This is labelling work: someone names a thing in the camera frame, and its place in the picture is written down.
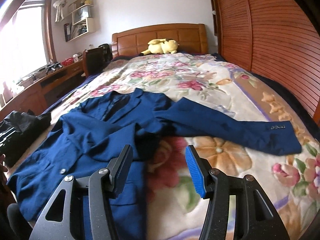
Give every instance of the bed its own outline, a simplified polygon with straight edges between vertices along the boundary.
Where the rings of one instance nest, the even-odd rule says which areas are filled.
[[[172,38],[182,53],[136,57],[148,41]],[[164,93],[174,101],[186,97],[239,121],[290,121],[301,154],[273,156],[208,136],[162,138],[148,161],[148,240],[198,239],[208,201],[196,194],[184,149],[193,144],[200,157],[227,175],[252,174],[276,207],[291,240],[308,228],[320,207],[320,146],[289,104],[252,73],[209,55],[202,24],[153,25],[112,37],[114,60],[90,83],[70,93],[52,110],[52,125],[9,170],[14,173],[46,138],[58,118],[88,98],[135,88]],[[233,239],[235,197],[230,197],[228,232]]]

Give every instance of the metal pin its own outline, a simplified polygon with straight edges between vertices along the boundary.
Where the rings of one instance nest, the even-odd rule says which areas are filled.
[[[72,175],[67,175],[67,176],[64,177],[64,180],[65,180],[66,182],[70,182],[70,181],[73,180],[73,176],[72,176]]]
[[[102,169],[100,169],[99,170],[99,174],[107,174],[107,173],[109,173],[109,169],[107,169],[107,168],[102,168]]]
[[[254,181],[254,176],[248,174],[245,176],[245,179],[248,180],[248,181]]]
[[[212,175],[217,175],[217,174],[219,174],[219,170],[217,169],[217,168],[213,168],[213,169],[211,169],[210,170],[210,173],[212,174]]]

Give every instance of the floral blanket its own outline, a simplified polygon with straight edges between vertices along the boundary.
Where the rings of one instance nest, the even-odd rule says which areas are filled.
[[[112,62],[89,84],[71,93],[52,112],[57,119],[87,98],[116,90],[141,88],[165,93],[172,100],[186,97],[241,121],[290,120],[303,152],[273,156],[221,138],[166,137],[148,162],[148,239],[198,239],[208,200],[195,192],[184,157],[193,144],[212,167],[227,175],[252,174],[278,210],[291,240],[298,239],[320,207],[320,148],[305,126],[271,88],[242,68],[215,57],[189,54],[151,55]],[[52,126],[26,151],[17,166],[45,139]],[[227,239],[233,239],[235,198],[230,197]]]

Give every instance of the yellow toy on shelf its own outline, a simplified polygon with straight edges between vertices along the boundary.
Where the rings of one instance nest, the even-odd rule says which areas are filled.
[[[147,54],[174,54],[177,53],[179,44],[173,39],[155,39],[148,43],[147,50],[141,52],[143,55]]]

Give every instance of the suit jacket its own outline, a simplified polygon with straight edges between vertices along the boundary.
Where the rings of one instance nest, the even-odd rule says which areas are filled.
[[[292,125],[286,122],[240,122],[182,98],[136,89],[90,98],[60,117],[42,145],[10,177],[26,220],[36,219],[66,175],[90,176],[118,157],[125,144],[134,159],[123,193],[111,200],[121,239],[145,239],[145,160],[152,158],[160,137],[214,136],[274,155],[301,152]]]

